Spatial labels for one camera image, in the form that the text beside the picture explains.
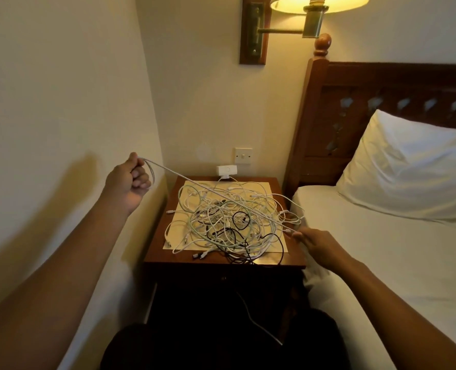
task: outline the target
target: wooden bedpost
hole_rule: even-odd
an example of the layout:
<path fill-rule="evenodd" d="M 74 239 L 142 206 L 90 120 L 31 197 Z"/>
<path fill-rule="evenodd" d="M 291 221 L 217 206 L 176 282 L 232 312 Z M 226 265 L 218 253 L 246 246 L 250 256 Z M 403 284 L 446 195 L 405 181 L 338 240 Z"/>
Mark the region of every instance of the wooden bedpost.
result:
<path fill-rule="evenodd" d="M 283 183 L 283 193 L 288 198 L 293 197 L 299 186 L 300 167 L 305 158 L 308 136 L 317 113 L 321 89 L 327 75 L 329 60 L 326 56 L 331 42 L 332 39 L 328 33 L 321 34 L 315 40 L 314 56 L 308 60 L 293 143 Z"/>

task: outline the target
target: wooden headboard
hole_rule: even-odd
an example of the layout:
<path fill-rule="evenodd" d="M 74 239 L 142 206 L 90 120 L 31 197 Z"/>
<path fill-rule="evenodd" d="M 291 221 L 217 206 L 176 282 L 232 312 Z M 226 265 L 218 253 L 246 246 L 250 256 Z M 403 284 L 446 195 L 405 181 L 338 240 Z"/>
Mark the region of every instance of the wooden headboard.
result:
<path fill-rule="evenodd" d="M 283 190 L 333 186 L 376 109 L 456 128 L 456 64 L 329 62 L 322 34 L 308 61 Z"/>

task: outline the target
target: white power adapter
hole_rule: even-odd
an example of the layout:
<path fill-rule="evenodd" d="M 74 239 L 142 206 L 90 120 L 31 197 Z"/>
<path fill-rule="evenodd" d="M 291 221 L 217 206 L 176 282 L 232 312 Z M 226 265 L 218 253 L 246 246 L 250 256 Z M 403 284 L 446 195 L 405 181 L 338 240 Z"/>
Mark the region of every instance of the white power adapter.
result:
<path fill-rule="evenodd" d="M 230 175 L 236 175 L 238 172 L 236 165 L 217 166 L 216 170 L 221 179 L 229 179 Z"/>

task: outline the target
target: bedpost finial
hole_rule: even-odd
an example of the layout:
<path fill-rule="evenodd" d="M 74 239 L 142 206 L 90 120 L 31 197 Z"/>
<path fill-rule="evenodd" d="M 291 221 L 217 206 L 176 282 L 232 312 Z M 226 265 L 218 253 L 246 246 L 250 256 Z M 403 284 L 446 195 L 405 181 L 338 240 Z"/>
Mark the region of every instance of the bedpost finial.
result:
<path fill-rule="evenodd" d="M 321 33 L 320 36 L 315 40 L 315 51 L 314 56 L 325 57 L 327 56 L 328 49 L 332 43 L 332 39 L 328 33 Z"/>

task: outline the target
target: light switch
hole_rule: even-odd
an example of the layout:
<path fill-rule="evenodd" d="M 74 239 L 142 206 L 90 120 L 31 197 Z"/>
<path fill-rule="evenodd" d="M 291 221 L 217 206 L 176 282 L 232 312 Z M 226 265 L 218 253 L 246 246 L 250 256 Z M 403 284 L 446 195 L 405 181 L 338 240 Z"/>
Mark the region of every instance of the light switch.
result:
<path fill-rule="evenodd" d="M 252 148 L 235 148 L 235 164 L 250 164 L 253 159 Z"/>

